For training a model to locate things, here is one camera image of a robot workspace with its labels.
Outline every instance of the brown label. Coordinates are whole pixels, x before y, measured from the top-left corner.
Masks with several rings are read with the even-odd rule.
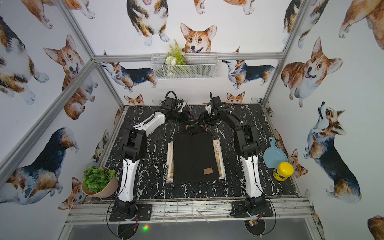
[[[213,173],[214,171],[213,171],[213,169],[210,167],[210,168],[206,168],[206,169],[204,169],[204,175],[207,175],[207,174],[211,174],[211,173]]]

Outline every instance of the green succulent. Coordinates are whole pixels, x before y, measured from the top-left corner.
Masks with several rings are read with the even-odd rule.
[[[87,170],[83,172],[84,187],[91,192],[98,193],[108,185],[109,181],[114,177],[115,173],[115,170],[104,171],[104,168],[102,167],[88,167]]]

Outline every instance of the wire mesh basket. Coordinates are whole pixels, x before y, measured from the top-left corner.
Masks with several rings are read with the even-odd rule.
[[[217,77],[217,53],[185,54],[187,65],[166,65],[167,53],[152,54],[151,64],[157,79],[202,79]]]

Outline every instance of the blue dustpan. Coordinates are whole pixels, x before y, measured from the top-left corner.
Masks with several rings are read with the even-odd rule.
[[[280,163],[288,162],[285,153],[276,147],[275,138],[269,137],[269,142],[271,143],[271,146],[265,150],[263,157],[266,167],[276,168]]]

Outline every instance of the white wall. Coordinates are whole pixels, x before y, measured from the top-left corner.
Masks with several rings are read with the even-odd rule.
[[[275,67],[277,60],[246,60],[247,65],[271,65]],[[121,66],[126,69],[137,68],[152,68],[150,62],[123,62]],[[152,88],[152,83],[149,81],[134,86],[133,92],[124,89],[124,86],[117,84],[112,78],[109,78],[121,97],[124,104],[128,102],[124,96],[136,98],[139,94],[142,95],[145,105],[153,105],[152,99],[164,100],[165,94],[169,90],[173,90],[178,98],[188,100],[188,104],[201,104],[210,101],[209,93],[212,92],[213,96],[219,96],[225,102],[227,100],[227,93],[232,95],[239,95],[245,91],[243,103],[250,103],[252,97],[263,98],[269,83],[264,85],[263,80],[257,79],[248,83],[242,84],[239,89],[235,89],[233,82],[228,80],[228,66],[219,61],[217,68],[218,77],[213,79],[171,79],[171,80],[157,80],[156,88]]]
[[[309,170],[297,182],[303,195],[306,189],[310,190],[327,240],[373,239],[367,219],[384,214],[381,204],[384,51],[377,45],[365,19],[353,24],[344,39],[339,38],[350,4],[351,0],[329,1],[319,22],[305,38],[304,47],[299,49],[296,39],[286,61],[286,64],[307,62],[316,39],[321,37],[323,53],[328,58],[342,58],[342,67],[327,75],[314,93],[304,99],[303,108],[299,107],[298,98],[289,99],[290,90],[280,78],[269,99],[275,113],[271,119],[273,126],[280,132],[288,153],[298,148],[298,160]],[[323,101],[335,110],[345,109],[338,121],[347,134],[336,135],[334,146],[358,180],[362,200],[356,204],[328,196],[325,189],[330,190],[333,181],[313,159],[303,157],[308,133],[318,120],[317,108]]]
[[[212,52],[231,53],[238,46],[243,53],[279,52],[284,47],[283,20],[290,0],[256,0],[250,15],[245,15],[241,6],[223,0],[206,0],[202,15],[196,12],[193,0],[167,0],[167,3],[166,34],[172,43],[176,39],[184,46],[186,40],[180,30],[180,23],[184,23],[195,31],[217,26]],[[73,14],[97,55],[102,55],[104,50],[109,55],[169,51],[169,44],[158,35],[153,36],[151,46],[144,45],[144,37],[138,35],[128,17],[126,0],[90,1],[89,9],[95,13],[94,19],[86,18],[80,11]]]
[[[114,118],[118,106],[107,90],[102,80],[94,70],[91,74],[99,86],[94,89],[95,101],[86,103],[86,110],[77,120],[70,119],[62,110],[52,124],[48,127],[39,141],[28,153],[19,167],[28,166],[35,161],[40,152],[48,143],[51,135],[65,126],[72,130],[79,147],[66,150],[61,174],[58,178],[63,186],[62,192],[57,191],[50,197],[49,193],[39,202],[28,205],[15,203],[0,203],[0,232],[2,240],[10,239],[58,239],[69,210],[59,210],[58,206],[68,198],[72,191],[72,177],[82,181],[82,172],[95,153],[104,131],[112,133]],[[3,188],[11,189],[10,183],[5,183]],[[0,199],[5,193],[0,189]]]
[[[56,7],[44,6],[45,15],[53,28],[48,29],[33,16],[19,0],[4,0],[0,6],[0,16],[11,30],[24,43],[36,68],[49,76],[49,80],[40,83],[34,78],[28,86],[35,94],[32,105],[27,105],[24,99],[15,93],[13,98],[0,92],[0,161],[11,151],[17,142],[33,126],[45,110],[61,93],[65,73],[63,67],[47,56],[43,48],[61,49],[65,46],[66,36],[70,34],[76,43],[76,50],[86,63],[89,58],[81,48],[79,41],[66,25]]]

